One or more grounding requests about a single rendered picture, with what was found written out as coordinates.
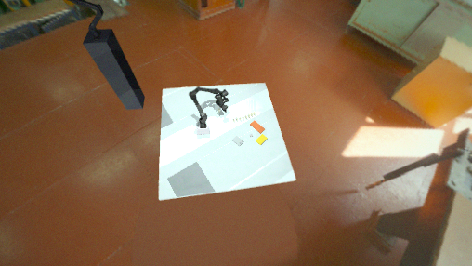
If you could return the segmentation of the orange flat square tile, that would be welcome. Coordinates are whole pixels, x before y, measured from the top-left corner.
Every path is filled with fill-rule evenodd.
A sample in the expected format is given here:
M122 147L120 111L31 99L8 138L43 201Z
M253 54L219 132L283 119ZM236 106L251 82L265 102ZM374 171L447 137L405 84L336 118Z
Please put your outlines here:
M258 131L260 134L265 130L264 127L262 127L259 123L257 123L255 120L250 124L256 131Z

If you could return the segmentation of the yellow rectangular block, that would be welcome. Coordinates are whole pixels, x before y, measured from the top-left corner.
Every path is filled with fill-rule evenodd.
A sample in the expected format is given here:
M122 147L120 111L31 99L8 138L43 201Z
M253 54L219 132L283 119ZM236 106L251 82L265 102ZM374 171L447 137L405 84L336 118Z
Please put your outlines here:
M256 140L256 142L261 145L267 139L263 134Z

